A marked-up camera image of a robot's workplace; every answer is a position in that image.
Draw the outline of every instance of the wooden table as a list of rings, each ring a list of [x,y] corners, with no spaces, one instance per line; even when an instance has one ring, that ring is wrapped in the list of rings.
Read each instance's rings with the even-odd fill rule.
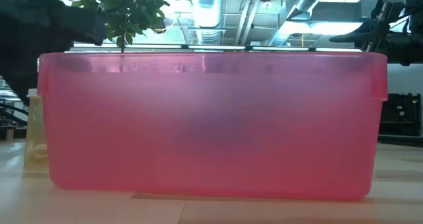
[[[423,223],[423,149],[379,145],[362,202],[166,198],[54,188],[46,168],[22,171],[23,141],[0,143],[1,224]]]

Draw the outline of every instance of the ceiling pipe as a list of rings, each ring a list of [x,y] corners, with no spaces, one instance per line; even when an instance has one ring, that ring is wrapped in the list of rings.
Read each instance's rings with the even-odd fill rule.
[[[241,37],[241,32],[243,31],[245,18],[247,17],[247,13],[248,13],[249,8],[250,8],[250,2],[251,2],[251,0],[245,0],[245,5],[244,5],[243,12],[241,13],[241,19],[239,20],[239,26],[238,26],[238,30],[237,30],[237,35],[235,37],[234,45],[238,44],[239,38]]]
[[[252,9],[251,9],[251,12],[250,12],[249,20],[247,21],[247,27],[245,28],[245,31],[244,31],[244,34],[243,34],[243,39],[241,40],[241,45],[244,45],[245,42],[247,41],[247,37],[249,36],[251,25],[252,25],[252,22],[254,20],[254,17],[256,16],[256,12],[257,12],[257,8],[258,8],[259,4],[260,4],[260,0],[254,1],[254,5],[252,6]]]
[[[223,0],[191,0],[194,12],[194,24],[207,30],[197,30],[199,44],[220,44],[222,31],[210,30],[221,23]]]
[[[286,19],[293,18],[303,13],[310,13],[313,8],[317,5],[320,0],[295,0],[293,7],[289,13],[285,16]],[[287,34],[283,30],[283,24],[279,30],[273,35],[273,37],[268,41],[268,46],[283,46],[288,40],[290,34]]]

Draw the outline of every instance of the green plant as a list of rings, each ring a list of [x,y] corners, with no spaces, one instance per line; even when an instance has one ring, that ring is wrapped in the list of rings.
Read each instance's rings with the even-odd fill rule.
[[[107,39],[124,51],[125,44],[132,44],[136,34],[154,28],[165,15],[160,10],[169,6],[164,0],[79,0],[72,2],[74,7],[95,10],[106,21]]]

